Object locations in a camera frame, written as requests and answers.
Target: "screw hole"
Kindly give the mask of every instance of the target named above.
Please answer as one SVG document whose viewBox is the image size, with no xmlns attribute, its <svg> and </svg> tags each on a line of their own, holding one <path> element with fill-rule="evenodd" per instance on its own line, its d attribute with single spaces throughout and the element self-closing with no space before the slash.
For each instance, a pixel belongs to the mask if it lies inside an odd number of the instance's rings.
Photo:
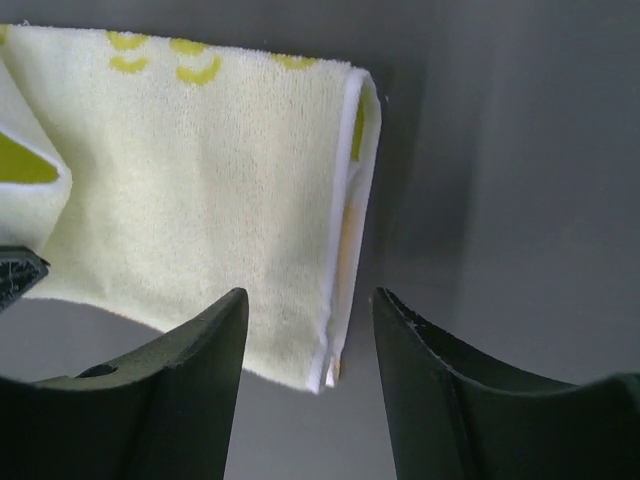
<svg viewBox="0 0 640 480">
<path fill-rule="evenodd" d="M 114 367 L 112 365 L 96 365 L 95 367 L 91 367 L 82 372 L 77 378 L 104 377 L 105 375 L 110 375 L 117 370 L 118 367 Z"/>
</svg>

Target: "yellow-green crescent print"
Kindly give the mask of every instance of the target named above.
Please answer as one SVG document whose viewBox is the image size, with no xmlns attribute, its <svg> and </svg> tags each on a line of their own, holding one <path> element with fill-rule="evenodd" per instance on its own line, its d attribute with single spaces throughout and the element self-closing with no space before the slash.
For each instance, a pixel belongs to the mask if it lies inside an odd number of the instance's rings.
<svg viewBox="0 0 640 480">
<path fill-rule="evenodd" d="M 7 41 L 7 33 L 9 33 L 9 25 L 3 23 L 0 25 L 0 46 L 4 45 Z"/>
<path fill-rule="evenodd" d="M 304 70 L 315 64 L 317 58 L 292 57 L 291 55 L 282 55 L 280 53 L 272 53 L 271 59 L 275 60 L 287 70 Z"/>
<path fill-rule="evenodd" d="M 208 48 L 204 43 L 192 42 L 191 40 L 185 40 L 183 38 L 172 38 L 169 40 L 169 46 L 179 55 L 189 57 L 197 57 Z M 221 66 L 222 57 L 215 55 L 211 63 L 202 70 L 194 70 L 183 67 L 182 65 L 178 66 L 176 68 L 176 77 L 187 85 L 198 85 L 202 87 L 216 78 Z"/>
<path fill-rule="evenodd" d="M 148 35 L 136 35 L 118 32 L 107 32 L 109 43 L 119 52 L 136 50 L 140 48 L 148 39 Z M 139 73 L 149 64 L 147 57 L 139 57 L 134 60 L 127 60 L 125 57 L 116 55 L 111 57 L 109 65 L 114 70 L 122 73 Z"/>
</svg>

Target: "white towel edge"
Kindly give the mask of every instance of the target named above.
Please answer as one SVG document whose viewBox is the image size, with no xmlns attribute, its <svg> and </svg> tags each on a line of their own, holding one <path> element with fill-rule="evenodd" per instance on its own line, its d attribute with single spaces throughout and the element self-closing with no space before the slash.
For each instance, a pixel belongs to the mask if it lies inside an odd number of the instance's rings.
<svg viewBox="0 0 640 480">
<path fill-rule="evenodd" d="M 306 382 L 307 389 L 315 394 L 320 393 L 325 386 L 326 368 L 328 365 L 326 357 L 329 348 L 327 328 L 332 314 L 332 296 L 338 269 L 338 252 L 347 193 L 347 174 L 349 171 L 349 162 L 351 161 L 353 129 L 356 124 L 360 92 L 367 78 L 370 78 L 367 71 L 355 69 L 345 81 L 344 106 L 340 120 L 340 132 L 338 134 L 338 146 L 336 149 L 336 162 L 333 176 L 333 196 L 331 199 L 329 235 L 327 239 L 327 265 L 322 291 L 324 308 L 322 309 L 322 317 L 317 324 L 318 346 L 311 361 Z"/>
<path fill-rule="evenodd" d="M 362 179 L 354 194 L 352 204 L 357 207 L 357 217 L 355 222 L 355 232 L 353 238 L 353 250 L 349 256 L 349 265 L 347 270 L 347 278 L 345 280 L 345 292 L 343 292 L 345 298 L 345 304 L 341 305 L 343 309 L 340 310 L 339 315 L 336 318 L 336 325 L 333 337 L 333 344 L 331 345 L 331 359 L 329 362 L 329 369 L 327 370 L 326 384 L 329 387 L 335 387 L 338 381 L 336 378 L 336 366 L 342 356 L 342 351 L 347 339 L 347 332 L 349 329 L 349 323 L 351 319 L 351 310 L 353 307 L 353 296 L 355 293 L 356 279 L 358 276 L 358 266 L 360 264 L 360 253 L 362 251 L 362 242 L 364 238 L 364 227 L 366 222 L 366 216 L 368 211 L 369 197 L 371 196 L 371 188 L 373 186 L 373 175 L 375 172 L 376 156 L 378 140 L 380 137 L 380 130 L 382 127 L 382 119 L 380 117 L 380 107 L 376 92 L 375 85 L 371 77 L 365 79 L 366 86 L 372 91 L 372 101 L 376 102 L 378 111 L 377 118 L 369 122 L 370 141 L 363 143 L 362 148 L 369 147 L 369 151 L 362 152 L 361 162 L 363 171 L 361 172 Z"/>
</svg>

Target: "folded towel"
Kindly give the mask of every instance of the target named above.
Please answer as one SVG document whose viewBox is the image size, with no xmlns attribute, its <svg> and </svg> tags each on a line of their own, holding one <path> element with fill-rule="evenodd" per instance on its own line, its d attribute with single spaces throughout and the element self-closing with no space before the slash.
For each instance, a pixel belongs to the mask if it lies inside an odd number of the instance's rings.
<svg viewBox="0 0 640 480">
<path fill-rule="evenodd" d="M 168 331 L 242 286 L 245 368 L 332 385 L 380 129 L 369 74 L 96 30 L 0 44 L 0 245 L 52 264 L 29 296 Z"/>
</svg>

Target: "gray wall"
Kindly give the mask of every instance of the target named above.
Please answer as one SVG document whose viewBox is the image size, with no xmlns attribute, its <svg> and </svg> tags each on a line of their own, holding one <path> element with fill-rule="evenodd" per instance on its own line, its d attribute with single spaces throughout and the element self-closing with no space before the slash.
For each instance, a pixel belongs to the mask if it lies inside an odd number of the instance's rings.
<svg viewBox="0 0 640 480">
<path fill-rule="evenodd" d="M 565 381 L 640 370 L 640 4 L 557 0 L 5 0 L 0 21 L 136 30 L 369 68 L 384 132 L 344 379 L 242 380 L 227 478 L 394 478 L 368 296 L 394 289 L 503 360 Z M 77 373 L 156 335 L 23 302 L 0 371 Z"/>
</svg>

